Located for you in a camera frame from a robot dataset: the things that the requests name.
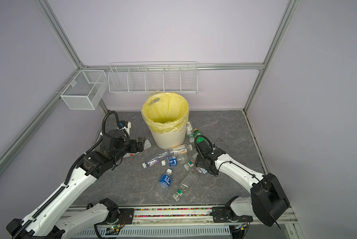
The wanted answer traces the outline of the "square bottle sunflower label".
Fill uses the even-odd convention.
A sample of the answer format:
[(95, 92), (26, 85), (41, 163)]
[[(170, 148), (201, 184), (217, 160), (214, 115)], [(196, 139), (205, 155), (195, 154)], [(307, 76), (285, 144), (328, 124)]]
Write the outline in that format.
[(198, 156), (198, 153), (195, 153), (192, 157), (191, 160), (189, 160), (185, 165), (184, 165), (184, 168), (186, 171), (189, 171), (191, 170), (194, 166), (195, 166), (195, 161), (196, 161), (196, 158)]

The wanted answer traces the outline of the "tall bottle blue label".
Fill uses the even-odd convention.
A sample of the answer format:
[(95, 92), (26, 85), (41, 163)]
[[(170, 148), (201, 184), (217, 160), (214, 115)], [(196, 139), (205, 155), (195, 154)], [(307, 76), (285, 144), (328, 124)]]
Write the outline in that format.
[(166, 172), (160, 177), (155, 188), (155, 196), (159, 199), (163, 198), (167, 193), (172, 182), (172, 170), (168, 168)]

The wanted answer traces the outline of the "bottle blue orange label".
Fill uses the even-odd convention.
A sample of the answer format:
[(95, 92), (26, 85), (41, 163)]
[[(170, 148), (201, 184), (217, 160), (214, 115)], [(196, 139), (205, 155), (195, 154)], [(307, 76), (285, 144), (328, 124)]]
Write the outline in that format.
[(207, 170), (201, 167), (197, 167), (196, 171), (199, 175), (205, 175), (207, 173)]

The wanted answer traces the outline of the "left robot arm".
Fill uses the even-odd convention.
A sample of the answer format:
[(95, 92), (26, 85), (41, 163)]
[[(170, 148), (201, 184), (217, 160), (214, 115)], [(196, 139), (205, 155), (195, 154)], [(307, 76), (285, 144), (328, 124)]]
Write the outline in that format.
[(117, 224), (119, 206), (109, 198), (68, 219), (61, 216), (105, 172), (116, 168), (126, 154), (144, 150), (145, 139), (130, 139), (126, 129), (104, 132), (70, 167), (64, 182), (39, 207), (6, 227), (14, 239), (69, 239), (90, 226)]

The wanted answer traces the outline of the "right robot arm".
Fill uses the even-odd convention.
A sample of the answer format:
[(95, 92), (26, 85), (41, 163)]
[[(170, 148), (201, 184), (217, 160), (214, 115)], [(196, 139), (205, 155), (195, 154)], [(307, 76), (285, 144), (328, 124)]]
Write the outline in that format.
[(262, 174), (233, 159), (226, 151), (212, 143), (195, 143), (196, 167), (217, 177), (224, 173), (242, 185), (250, 198), (235, 196), (215, 215), (223, 220), (237, 222), (247, 216), (256, 216), (266, 226), (272, 226), (290, 207), (290, 202), (278, 180), (272, 174)]

